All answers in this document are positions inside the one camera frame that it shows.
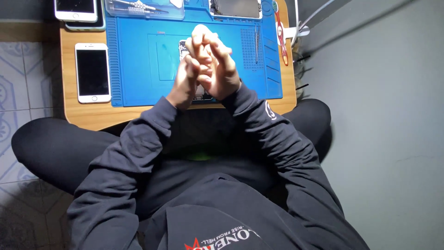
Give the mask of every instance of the wooden desk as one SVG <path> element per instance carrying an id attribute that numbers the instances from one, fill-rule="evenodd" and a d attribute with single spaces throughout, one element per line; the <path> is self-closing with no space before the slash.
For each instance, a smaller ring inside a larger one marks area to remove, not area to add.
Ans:
<path id="1" fill-rule="evenodd" d="M 279 5 L 281 22 L 288 27 L 287 5 L 284 0 L 276 0 Z M 140 116 L 144 110 L 152 106 L 118 107 L 111 103 L 80 104 L 77 100 L 77 79 L 75 73 L 74 45 L 77 43 L 106 43 L 105 32 L 71 32 L 60 26 L 60 47 L 62 54 L 63 97 L 66 119 L 80 128 L 101 130 L 112 125 L 132 120 Z M 268 100 L 271 108 L 278 114 L 286 113 L 296 106 L 296 91 L 292 67 L 291 47 L 289 40 L 286 43 L 289 52 L 289 65 L 281 61 L 282 99 Z M 220 104 L 192 105 L 191 108 L 222 108 Z"/>

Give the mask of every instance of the knee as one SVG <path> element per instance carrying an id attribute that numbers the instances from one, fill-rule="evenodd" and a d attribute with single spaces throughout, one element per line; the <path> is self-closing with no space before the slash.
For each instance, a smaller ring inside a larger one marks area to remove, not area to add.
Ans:
<path id="1" fill-rule="evenodd" d="M 324 102 L 318 99 L 304 99 L 298 102 L 298 106 L 303 105 L 305 109 L 308 109 L 313 115 L 318 116 L 318 122 L 321 122 L 325 126 L 329 126 L 331 122 L 330 108 Z"/>
<path id="2" fill-rule="evenodd" d="M 32 120 L 21 126 L 11 138 L 11 147 L 20 163 L 26 161 L 27 154 L 45 143 L 45 135 L 51 130 L 51 124 L 58 119 L 47 117 Z"/>

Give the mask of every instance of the plastic case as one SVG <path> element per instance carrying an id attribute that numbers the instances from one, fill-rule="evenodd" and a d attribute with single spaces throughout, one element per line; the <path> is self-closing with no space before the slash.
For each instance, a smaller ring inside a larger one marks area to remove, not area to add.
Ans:
<path id="1" fill-rule="evenodd" d="M 172 4 L 170 0 L 104 1 L 106 10 L 111 16 L 154 18 L 164 20 L 183 20 L 183 18 L 185 17 L 183 0 L 174 1 L 176 5 L 180 5 L 180 8 Z M 167 11 L 168 13 L 151 10 L 150 7 Z"/>

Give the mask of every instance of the white logo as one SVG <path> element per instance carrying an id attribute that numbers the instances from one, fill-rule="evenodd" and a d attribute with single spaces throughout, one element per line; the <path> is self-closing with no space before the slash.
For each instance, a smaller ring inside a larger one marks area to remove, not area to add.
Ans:
<path id="1" fill-rule="evenodd" d="M 270 104 L 268 104 L 267 101 L 265 101 L 265 112 L 267 112 L 267 115 L 272 119 L 276 120 L 277 116 L 271 111 Z"/>

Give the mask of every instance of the white iphone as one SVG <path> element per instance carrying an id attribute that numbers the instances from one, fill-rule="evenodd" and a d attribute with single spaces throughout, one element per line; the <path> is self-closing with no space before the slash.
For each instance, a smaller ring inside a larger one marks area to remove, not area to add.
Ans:
<path id="1" fill-rule="evenodd" d="M 55 17 L 62 21 L 94 23 L 96 5 L 95 0 L 54 0 Z"/>
<path id="2" fill-rule="evenodd" d="M 77 98 L 80 103 L 111 101 L 106 44 L 76 44 L 75 68 Z"/>

